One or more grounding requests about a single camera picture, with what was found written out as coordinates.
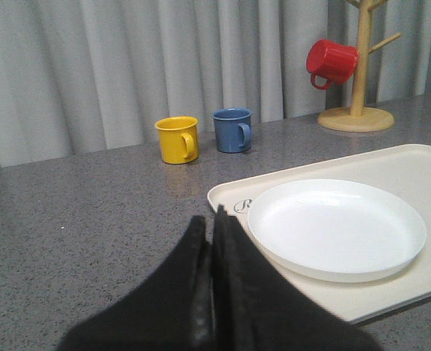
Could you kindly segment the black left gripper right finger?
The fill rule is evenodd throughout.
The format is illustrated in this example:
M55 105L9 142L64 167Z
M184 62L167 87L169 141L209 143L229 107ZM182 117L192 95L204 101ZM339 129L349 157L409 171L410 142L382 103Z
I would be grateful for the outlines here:
M213 233L218 350L381 350L368 333L314 303L219 206Z

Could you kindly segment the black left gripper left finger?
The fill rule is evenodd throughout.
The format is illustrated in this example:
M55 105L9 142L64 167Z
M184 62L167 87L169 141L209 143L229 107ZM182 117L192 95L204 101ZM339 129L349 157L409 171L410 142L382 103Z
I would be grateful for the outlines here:
M73 327L59 350L211 350L211 253L195 216L166 260L135 290Z

